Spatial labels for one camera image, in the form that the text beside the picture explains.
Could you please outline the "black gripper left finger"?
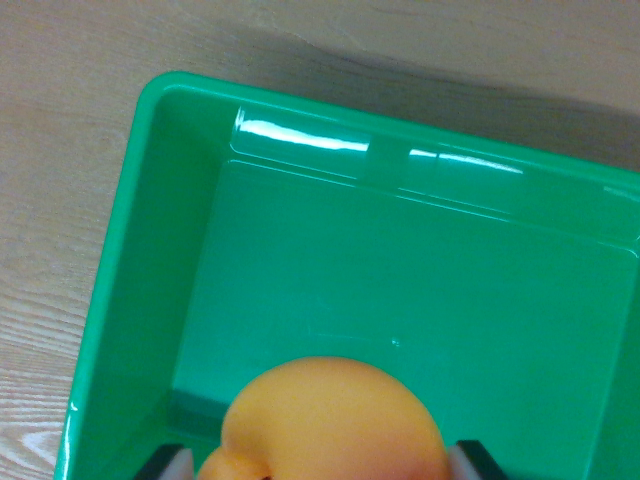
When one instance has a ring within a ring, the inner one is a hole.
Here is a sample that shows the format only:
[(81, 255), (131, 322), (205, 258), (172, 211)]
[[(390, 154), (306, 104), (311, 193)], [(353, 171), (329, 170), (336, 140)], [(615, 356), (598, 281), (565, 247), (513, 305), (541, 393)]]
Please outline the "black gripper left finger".
[(163, 444), (136, 472), (134, 479), (193, 480), (192, 450), (180, 444)]

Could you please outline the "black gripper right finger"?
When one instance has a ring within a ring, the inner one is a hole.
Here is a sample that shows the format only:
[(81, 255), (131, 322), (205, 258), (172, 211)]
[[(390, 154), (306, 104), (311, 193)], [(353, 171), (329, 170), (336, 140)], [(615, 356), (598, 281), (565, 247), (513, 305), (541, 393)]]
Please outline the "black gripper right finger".
[(459, 440), (448, 450), (452, 480), (508, 480), (478, 440)]

